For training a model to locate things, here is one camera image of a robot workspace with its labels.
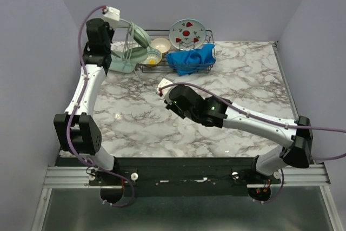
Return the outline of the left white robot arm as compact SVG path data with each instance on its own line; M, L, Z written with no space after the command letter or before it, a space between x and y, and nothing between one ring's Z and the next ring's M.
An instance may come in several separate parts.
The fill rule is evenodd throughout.
M88 167L102 170L108 185L119 181L117 159L102 146L102 134L92 118L101 84L111 64L111 40L114 30L101 18L85 24L88 41L81 53L81 74L71 103L54 117L54 127L63 151L75 155Z

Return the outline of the mint green headphones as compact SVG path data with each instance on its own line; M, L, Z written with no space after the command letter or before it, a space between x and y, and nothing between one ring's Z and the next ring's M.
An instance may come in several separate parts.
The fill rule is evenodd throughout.
M135 23L121 18L114 30L117 28L127 30L123 50L121 51L127 55L127 59L135 64L146 60L147 52L151 46L151 38L149 35Z

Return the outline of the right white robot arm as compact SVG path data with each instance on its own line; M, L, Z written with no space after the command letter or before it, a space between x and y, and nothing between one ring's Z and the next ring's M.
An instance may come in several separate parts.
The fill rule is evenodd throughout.
M313 134L310 120L281 119L256 113L215 94L203 98L192 84L169 84L158 89L168 110L205 127L241 130L270 141L278 146L254 158L249 178L261 183L286 166L306 169L310 166Z

